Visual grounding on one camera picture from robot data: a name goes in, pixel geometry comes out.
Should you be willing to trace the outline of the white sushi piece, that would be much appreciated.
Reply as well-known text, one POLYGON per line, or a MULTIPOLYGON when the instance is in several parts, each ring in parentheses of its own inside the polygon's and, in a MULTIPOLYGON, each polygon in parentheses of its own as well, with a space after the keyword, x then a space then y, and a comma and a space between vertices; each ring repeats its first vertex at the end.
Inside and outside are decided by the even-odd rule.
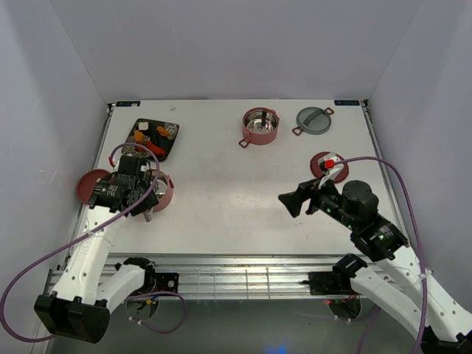
POLYGON ((138 124, 138 129, 140 131, 146 131, 149 128, 149 124, 147 122, 140 122, 138 124))

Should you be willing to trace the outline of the stainless steel tongs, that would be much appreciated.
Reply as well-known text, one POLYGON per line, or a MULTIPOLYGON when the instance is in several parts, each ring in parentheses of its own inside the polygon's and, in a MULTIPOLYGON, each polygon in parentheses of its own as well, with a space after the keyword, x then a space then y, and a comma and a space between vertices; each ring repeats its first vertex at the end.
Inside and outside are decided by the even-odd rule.
POLYGON ((162 198, 167 192, 167 179, 162 173, 159 173, 156 184, 154 185, 153 191, 147 196, 143 202, 144 211, 143 216, 147 223, 152 221, 154 209, 160 204, 162 198))

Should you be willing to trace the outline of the orange fried food piece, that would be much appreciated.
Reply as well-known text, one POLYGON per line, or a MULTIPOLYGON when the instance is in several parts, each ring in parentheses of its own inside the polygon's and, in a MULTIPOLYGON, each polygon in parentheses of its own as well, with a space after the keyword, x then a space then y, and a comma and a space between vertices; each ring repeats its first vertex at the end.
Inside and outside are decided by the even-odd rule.
POLYGON ((141 131, 135 130, 133 133, 133 139, 136 143, 143 144, 145 142, 145 135, 141 131))

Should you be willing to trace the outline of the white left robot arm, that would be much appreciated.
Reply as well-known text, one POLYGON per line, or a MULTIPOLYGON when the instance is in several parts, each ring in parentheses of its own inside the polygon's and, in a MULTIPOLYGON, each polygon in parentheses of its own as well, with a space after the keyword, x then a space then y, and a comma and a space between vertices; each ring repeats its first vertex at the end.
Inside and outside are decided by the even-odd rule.
POLYGON ((130 257, 116 266, 116 273, 100 282, 103 267, 125 217, 106 221, 124 212, 134 217, 154 208, 159 200, 149 192, 155 174, 142 158, 121 156, 118 170, 100 181, 88 200, 86 216, 94 226, 75 246, 60 279, 48 295, 40 295, 34 311, 53 335, 96 344, 104 336, 112 312, 131 294, 149 294, 156 287, 154 264, 130 257))

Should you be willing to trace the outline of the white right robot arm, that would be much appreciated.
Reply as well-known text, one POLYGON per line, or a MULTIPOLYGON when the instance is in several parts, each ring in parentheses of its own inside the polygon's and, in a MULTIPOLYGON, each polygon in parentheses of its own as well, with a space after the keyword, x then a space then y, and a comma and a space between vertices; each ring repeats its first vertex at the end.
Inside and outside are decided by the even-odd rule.
POLYGON ((332 181, 318 178, 278 199, 294 218, 308 201, 307 214, 324 212, 347 227, 357 250, 395 282, 390 285, 361 258, 347 254, 333 266, 338 291, 354 290, 374 302, 420 340, 423 353, 471 352, 471 312, 421 271, 405 235, 378 212, 378 198, 367 183, 349 181, 337 190, 332 181))

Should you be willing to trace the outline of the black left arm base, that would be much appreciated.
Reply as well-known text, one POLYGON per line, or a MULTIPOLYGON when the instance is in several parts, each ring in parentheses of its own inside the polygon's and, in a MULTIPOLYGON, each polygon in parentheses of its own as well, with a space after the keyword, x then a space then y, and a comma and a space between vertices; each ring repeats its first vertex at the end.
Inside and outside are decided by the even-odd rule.
POLYGON ((179 273, 156 273, 154 287, 151 292, 167 291, 178 293, 179 273))

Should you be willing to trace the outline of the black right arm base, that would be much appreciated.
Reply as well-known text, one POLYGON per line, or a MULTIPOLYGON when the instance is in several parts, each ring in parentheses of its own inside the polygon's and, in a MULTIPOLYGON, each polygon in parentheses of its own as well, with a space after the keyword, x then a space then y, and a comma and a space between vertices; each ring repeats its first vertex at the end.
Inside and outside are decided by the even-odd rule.
POLYGON ((308 273, 311 295, 348 295, 352 288, 350 281, 334 271, 315 271, 308 273))

